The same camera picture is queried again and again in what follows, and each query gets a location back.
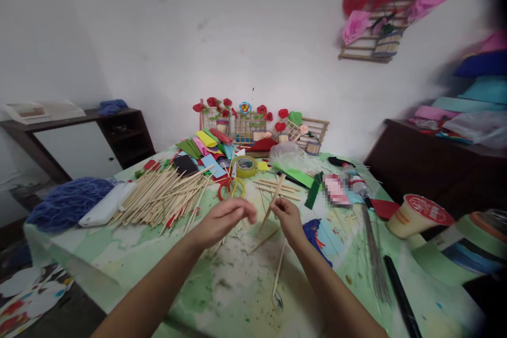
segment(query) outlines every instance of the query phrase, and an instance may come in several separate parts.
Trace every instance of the plastic bag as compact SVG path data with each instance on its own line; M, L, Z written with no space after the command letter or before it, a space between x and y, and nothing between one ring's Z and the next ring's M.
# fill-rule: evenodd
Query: plastic bag
M443 125L474 144L489 148L507 147L507 111L483 111L461 114Z
M286 142L274 145L269 151L270 162L282 169L296 169L303 173L318 173L320 166L308 157L296 143Z

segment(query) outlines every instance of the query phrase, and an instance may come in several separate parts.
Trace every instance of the dark wooden cabinet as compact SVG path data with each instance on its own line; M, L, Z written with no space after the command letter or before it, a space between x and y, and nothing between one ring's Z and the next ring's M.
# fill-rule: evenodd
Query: dark wooden cabinet
M155 154L141 111L131 108L25 125L0 125L56 183L76 177L108 177Z
M422 134L405 120L387 119L385 125L365 164L396 202L419 194L455 220L473 211L507 210L507 149Z

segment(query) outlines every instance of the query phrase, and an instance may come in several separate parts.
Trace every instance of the blue yarn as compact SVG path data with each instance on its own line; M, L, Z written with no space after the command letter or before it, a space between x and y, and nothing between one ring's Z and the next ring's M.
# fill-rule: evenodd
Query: blue yarn
M123 99L116 100L105 100L100 102L99 111L97 112L101 116L114 115L121 108L127 108L127 104Z
M33 209L26 222L44 232L64 231L75 226L113 187L111 182L93 177L57 186Z

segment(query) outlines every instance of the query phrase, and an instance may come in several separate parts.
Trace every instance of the cabinet door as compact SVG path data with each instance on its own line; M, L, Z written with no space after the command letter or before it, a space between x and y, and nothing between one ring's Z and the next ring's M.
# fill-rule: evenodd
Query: cabinet door
M95 121L34 133L73 179L108 178L121 172L111 147Z

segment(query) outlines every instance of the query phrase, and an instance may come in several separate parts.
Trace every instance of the metal wire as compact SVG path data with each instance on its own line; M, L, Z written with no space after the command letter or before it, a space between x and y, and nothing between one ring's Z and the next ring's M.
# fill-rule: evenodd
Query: metal wire
M380 250L375 241L373 229L371 228L370 215L368 214L368 208L363 204L363 219L364 228L366 230L368 249L370 251L370 265L372 273L373 290L375 296L384 303L391 305L391 295L389 294L389 287L387 285L386 273L384 272L384 266L382 258L380 256Z

